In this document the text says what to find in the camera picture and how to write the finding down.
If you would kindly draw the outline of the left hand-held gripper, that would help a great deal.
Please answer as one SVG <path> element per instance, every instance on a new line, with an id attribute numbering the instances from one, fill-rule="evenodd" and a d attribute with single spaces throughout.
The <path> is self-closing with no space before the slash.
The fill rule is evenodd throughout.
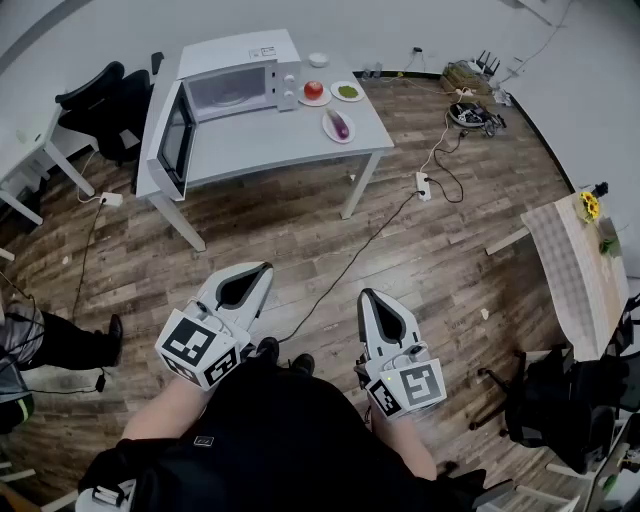
<path id="1" fill-rule="evenodd" d="M 198 300 L 173 310 L 167 319 L 155 344 L 166 367 L 204 391 L 214 389 L 251 345 L 249 328 L 260 316 L 273 277 L 268 262 L 214 272 L 197 292 Z"/>

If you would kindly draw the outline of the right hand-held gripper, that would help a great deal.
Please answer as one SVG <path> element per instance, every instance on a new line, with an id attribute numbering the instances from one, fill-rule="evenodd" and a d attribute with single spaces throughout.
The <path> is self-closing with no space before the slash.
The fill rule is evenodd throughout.
<path id="1" fill-rule="evenodd" d="M 365 288 L 358 298 L 358 326 L 367 350 L 408 347 L 355 367 L 361 387 L 384 418 L 399 418 L 447 398 L 440 360 L 419 342 L 417 321 L 403 304 Z"/>

